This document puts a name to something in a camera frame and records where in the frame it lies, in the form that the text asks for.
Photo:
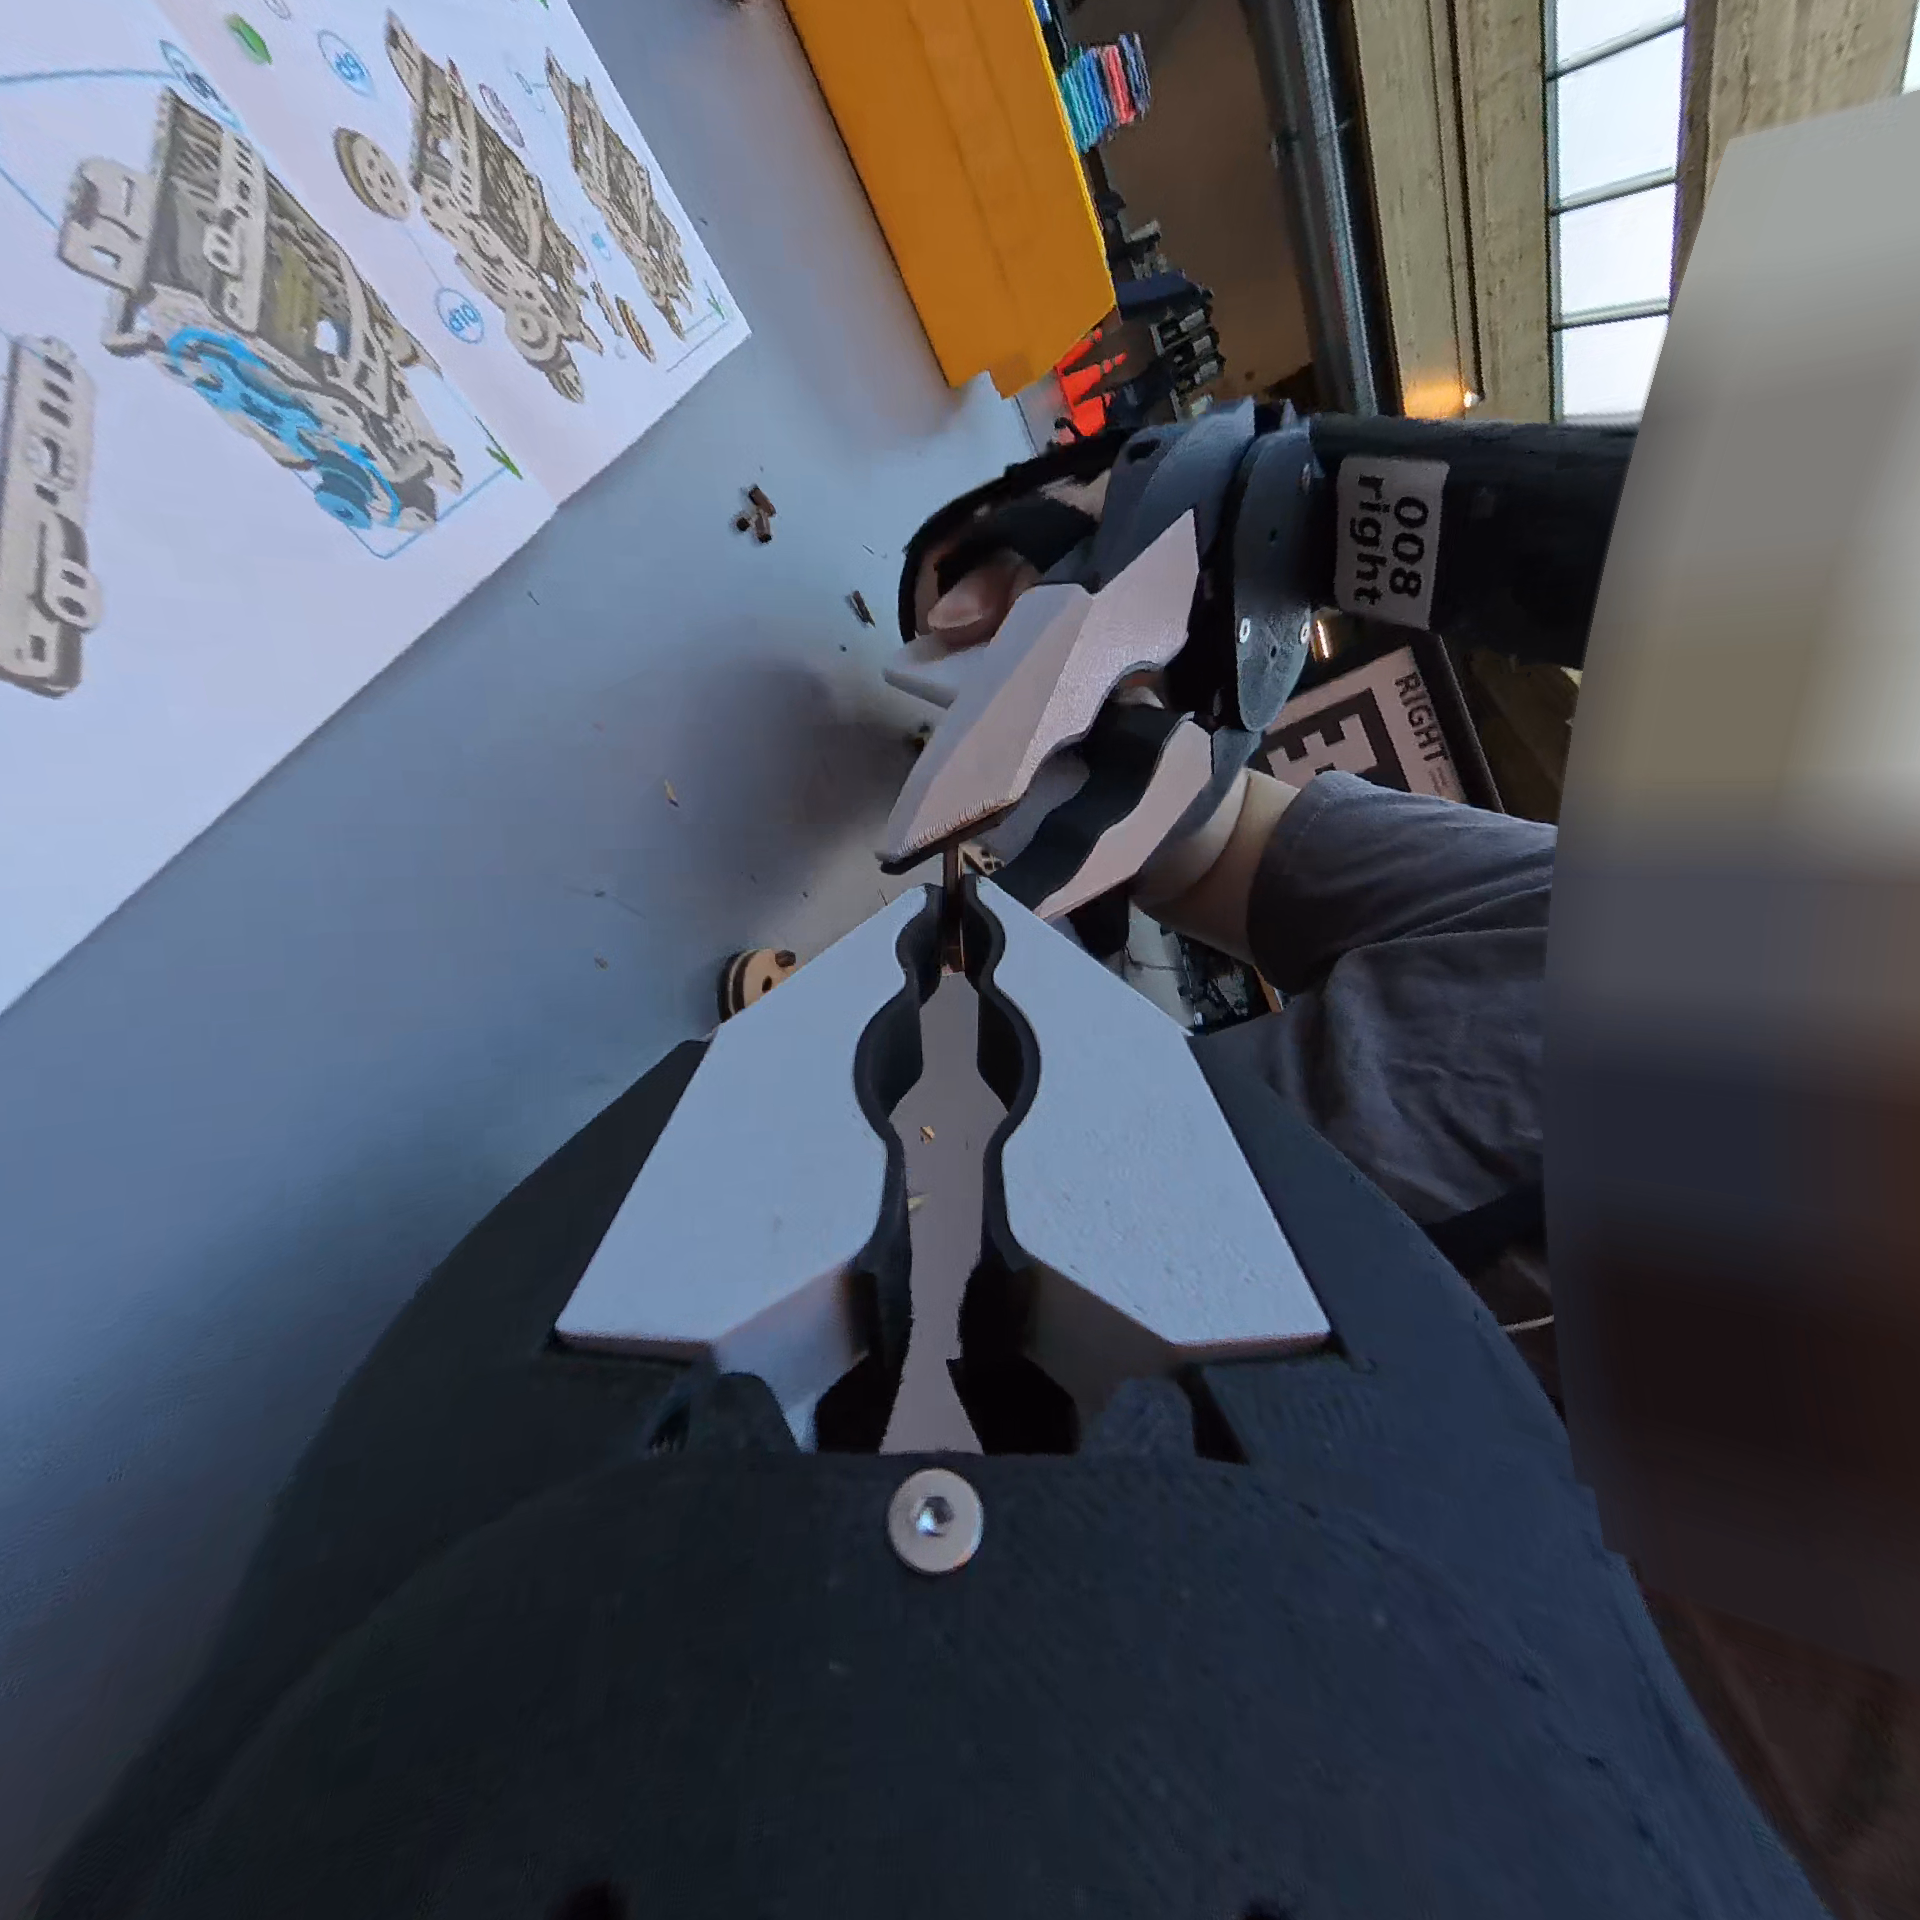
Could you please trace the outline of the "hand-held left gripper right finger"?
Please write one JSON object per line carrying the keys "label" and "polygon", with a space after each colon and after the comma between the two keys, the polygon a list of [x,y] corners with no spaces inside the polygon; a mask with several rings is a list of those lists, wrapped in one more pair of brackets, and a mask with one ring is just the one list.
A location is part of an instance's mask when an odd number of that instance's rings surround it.
{"label": "hand-held left gripper right finger", "polygon": [[1330,1322],[1185,1029],[987,879],[962,882],[981,1259],[965,1390],[1104,1405],[1126,1379],[1322,1349]]}

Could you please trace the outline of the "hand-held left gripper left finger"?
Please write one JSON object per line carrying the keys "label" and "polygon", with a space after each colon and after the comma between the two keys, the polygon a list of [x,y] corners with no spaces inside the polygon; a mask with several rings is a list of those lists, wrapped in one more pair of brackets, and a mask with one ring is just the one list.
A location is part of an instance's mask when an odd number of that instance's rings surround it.
{"label": "hand-held left gripper left finger", "polygon": [[913,1319],[893,1112],[939,958],[939,895],[910,887],[716,1029],[558,1346],[754,1376],[803,1452],[875,1452]]}

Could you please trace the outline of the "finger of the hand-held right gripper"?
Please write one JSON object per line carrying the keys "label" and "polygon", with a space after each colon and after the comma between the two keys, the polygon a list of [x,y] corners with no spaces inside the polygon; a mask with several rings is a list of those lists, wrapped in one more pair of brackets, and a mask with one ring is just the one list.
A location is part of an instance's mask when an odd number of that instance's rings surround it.
{"label": "finger of the hand-held right gripper", "polygon": [[880,842],[888,874],[1013,809],[1044,762],[1080,743],[1116,688],[1162,669],[1186,643],[1198,583],[1193,513],[1182,513],[1104,586],[1034,586],[991,641],[910,641],[885,681],[939,709]]}
{"label": "finger of the hand-held right gripper", "polygon": [[1124,890],[1212,788],[1212,735],[1165,708],[1106,708],[994,831],[995,890],[1054,922]]}

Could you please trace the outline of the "small wooden part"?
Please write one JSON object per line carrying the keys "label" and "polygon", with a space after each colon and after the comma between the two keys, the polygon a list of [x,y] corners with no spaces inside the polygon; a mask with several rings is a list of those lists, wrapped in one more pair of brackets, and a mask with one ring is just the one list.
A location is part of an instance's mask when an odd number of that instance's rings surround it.
{"label": "small wooden part", "polygon": [[984,855],[973,838],[948,843],[939,857],[939,965],[944,973],[973,978],[967,958],[970,912],[976,879],[995,874],[995,855]]}

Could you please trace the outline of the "person's right forearm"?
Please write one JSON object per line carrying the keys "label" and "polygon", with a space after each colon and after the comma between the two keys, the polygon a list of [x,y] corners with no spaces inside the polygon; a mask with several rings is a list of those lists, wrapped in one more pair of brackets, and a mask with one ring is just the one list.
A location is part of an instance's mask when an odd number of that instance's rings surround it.
{"label": "person's right forearm", "polygon": [[1280,993],[1207,1062],[1251,1071],[1434,1229],[1541,1185],[1554,842],[1345,771],[1244,771],[1134,895]]}

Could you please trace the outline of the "grey desk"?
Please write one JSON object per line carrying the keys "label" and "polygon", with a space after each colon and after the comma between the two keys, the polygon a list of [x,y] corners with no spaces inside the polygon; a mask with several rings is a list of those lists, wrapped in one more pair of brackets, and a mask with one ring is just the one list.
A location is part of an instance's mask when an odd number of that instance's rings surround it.
{"label": "grey desk", "polygon": [[877,903],[901,544],[1029,451],[779,5],[575,12],[750,338],[3,1017],[3,1915],[437,1262],[724,954]]}

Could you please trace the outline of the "person's right hand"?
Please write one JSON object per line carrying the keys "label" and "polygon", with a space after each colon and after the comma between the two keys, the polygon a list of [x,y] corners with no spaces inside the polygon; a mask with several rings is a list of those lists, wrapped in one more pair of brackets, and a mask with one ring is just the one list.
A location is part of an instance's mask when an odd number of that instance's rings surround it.
{"label": "person's right hand", "polygon": [[1028,586],[1084,562],[1126,441],[1104,430],[1048,446],[929,515],[901,559],[901,641],[984,643]]}

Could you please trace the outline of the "red glowing object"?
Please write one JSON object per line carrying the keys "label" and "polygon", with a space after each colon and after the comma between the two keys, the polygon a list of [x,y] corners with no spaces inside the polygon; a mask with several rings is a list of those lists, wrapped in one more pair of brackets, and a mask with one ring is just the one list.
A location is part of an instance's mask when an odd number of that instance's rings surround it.
{"label": "red glowing object", "polygon": [[1096,329],[1050,373],[1059,394],[1057,433],[1089,438],[1109,428],[1114,404],[1139,376],[1139,342],[1124,329]]}

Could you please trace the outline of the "grey metal pipe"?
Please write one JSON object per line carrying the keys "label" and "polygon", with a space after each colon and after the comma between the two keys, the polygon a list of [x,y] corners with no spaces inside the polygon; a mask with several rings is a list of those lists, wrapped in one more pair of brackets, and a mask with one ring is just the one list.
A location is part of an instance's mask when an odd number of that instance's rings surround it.
{"label": "grey metal pipe", "polygon": [[1400,399],[1361,115],[1351,5],[1242,2],[1287,239],[1325,409]]}

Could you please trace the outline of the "tall window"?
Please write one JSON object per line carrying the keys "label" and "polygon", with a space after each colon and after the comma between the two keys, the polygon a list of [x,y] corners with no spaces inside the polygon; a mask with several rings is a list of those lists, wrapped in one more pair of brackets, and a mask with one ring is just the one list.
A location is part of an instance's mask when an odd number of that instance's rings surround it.
{"label": "tall window", "polygon": [[1682,2],[1545,2],[1552,416],[1637,419],[1673,300]]}

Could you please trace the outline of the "yellow plastic bin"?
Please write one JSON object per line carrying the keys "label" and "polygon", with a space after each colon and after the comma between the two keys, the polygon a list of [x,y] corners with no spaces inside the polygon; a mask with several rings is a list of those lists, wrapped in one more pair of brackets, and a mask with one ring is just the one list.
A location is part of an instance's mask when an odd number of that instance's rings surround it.
{"label": "yellow plastic bin", "polygon": [[952,389],[1018,398],[1114,304],[1028,2],[787,2]]}

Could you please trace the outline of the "colourful stacked items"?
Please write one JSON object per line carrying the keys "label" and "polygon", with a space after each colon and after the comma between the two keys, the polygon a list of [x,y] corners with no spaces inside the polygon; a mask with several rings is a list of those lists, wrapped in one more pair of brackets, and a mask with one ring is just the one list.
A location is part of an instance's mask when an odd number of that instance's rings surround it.
{"label": "colourful stacked items", "polygon": [[1137,33],[1070,48],[1055,73],[1071,145],[1089,154],[1152,107],[1149,73]]}

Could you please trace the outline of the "illustrated instruction booklet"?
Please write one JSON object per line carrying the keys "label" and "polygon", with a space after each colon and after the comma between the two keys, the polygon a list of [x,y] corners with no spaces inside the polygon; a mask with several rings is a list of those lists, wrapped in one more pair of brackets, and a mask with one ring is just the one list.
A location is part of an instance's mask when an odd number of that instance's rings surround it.
{"label": "illustrated instruction booklet", "polygon": [[749,338],[567,5],[1,5],[1,993]]}

